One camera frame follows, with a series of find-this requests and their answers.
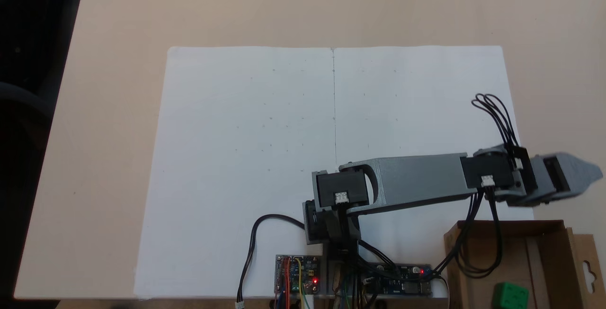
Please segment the green cube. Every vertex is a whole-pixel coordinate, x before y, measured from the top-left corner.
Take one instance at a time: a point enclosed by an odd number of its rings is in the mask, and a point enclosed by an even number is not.
[[[512,283],[498,283],[494,286],[494,309],[526,309],[528,289]]]

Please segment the cardboard box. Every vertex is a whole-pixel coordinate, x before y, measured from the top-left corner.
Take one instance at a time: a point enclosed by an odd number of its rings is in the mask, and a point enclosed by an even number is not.
[[[452,249],[464,221],[444,235]],[[510,282],[529,291],[529,309],[603,309],[606,291],[593,236],[573,234],[563,221],[502,221],[504,253],[500,266],[483,279],[466,277],[455,261],[448,264],[451,309],[489,309],[494,286]],[[470,263],[485,268],[494,262],[493,221],[476,221],[463,246]],[[595,275],[590,293],[583,262]]]

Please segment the electronic components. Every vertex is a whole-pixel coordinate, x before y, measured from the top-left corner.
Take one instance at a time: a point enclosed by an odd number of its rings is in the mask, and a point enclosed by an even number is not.
[[[301,261],[301,284],[299,284],[299,263]],[[274,288],[283,291],[286,284],[290,292],[299,292],[299,287],[306,294],[317,294],[320,291],[320,256],[276,256]]]
[[[375,265],[377,270],[394,272],[392,266],[386,264]],[[396,264],[399,269],[399,273],[403,279],[409,279],[410,281],[399,281],[395,279],[386,279],[377,277],[375,275],[365,274],[364,283],[368,283],[369,286],[378,283],[378,294],[391,295],[391,296],[430,296],[431,295],[431,283],[429,281],[419,282],[418,279],[423,277],[425,274],[431,272],[431,266],[429,264]]]

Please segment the beige table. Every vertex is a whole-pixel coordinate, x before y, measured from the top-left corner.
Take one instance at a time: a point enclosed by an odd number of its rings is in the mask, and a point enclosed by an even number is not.
[[[134,296],[171,46],[426,44],[503,46],[523,144],[606,170],[606,0],[81,0],[15,295]],[[606,265],[605,193],[535,215]]]

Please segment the paper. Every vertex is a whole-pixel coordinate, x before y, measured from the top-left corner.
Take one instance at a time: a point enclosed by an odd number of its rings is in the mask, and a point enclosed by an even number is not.
[[[253,223],[301,220],[312,171],[497,144],[494,123],[469,103],[478,92],[513,109],[497,46],[171,48],[134,292],[233,298]],[[467,206],[362,216],[362,236],[395,262],[435,265]],[[503,205],[499,216],[533,214]],[[273,296],[275,255],[321,252],[294,225],[264,222],[244,296]]]

